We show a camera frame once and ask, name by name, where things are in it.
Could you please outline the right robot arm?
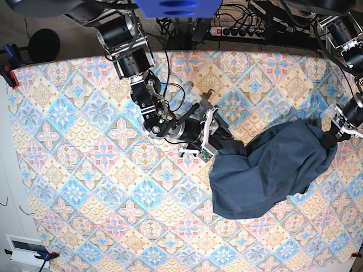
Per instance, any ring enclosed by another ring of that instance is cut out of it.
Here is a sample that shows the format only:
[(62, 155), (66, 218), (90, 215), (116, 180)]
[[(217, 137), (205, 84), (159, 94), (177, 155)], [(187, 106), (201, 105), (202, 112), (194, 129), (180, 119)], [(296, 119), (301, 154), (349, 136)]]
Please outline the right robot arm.
[(120, 79), (130, 80), (130, 95), (139, 106), (147, 136), (179, 145), (179, 155), (193, 154), (208, 161), (233, 136), (217, 107), (208, 106), (199, 120), (191, 116), (198, 103), (183, 115), (171, 110), (166, 100), (169, 82), (161, 82), (152, 72), (153, 56), (148, 36), (131, 1), (71, 1), (65, 15), (85, 27), (97, 30), (97, 37)]

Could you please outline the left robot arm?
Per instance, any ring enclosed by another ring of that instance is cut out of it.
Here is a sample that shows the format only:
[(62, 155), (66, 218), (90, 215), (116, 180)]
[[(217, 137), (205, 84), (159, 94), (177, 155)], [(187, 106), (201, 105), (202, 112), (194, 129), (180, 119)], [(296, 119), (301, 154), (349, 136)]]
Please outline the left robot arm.
[[(355, 7), (355, 1), (313, 1), (313, 4), (315, 7), (311, 8), (312, 12), (326, 16), (313, 25), (318, 44), (340, 70), (354, 76), (358, 88), (358, 92), (352, 95), (344, 107), (335, 107), (336, 114), (331, 121), (330, 130), (320, 140), (320, 145), (329, 149), (351, 137), (362, 138), (362, 132), (358, 131), (362, 124), (362, 41), (358, 38), (362, 35), (362, 28), (350, 13)], [(333, 48), (340, 50), (344, 63), (338, 61), (323, 45), (318, 36), (318, 28), (329, 32), (328, 40)]]

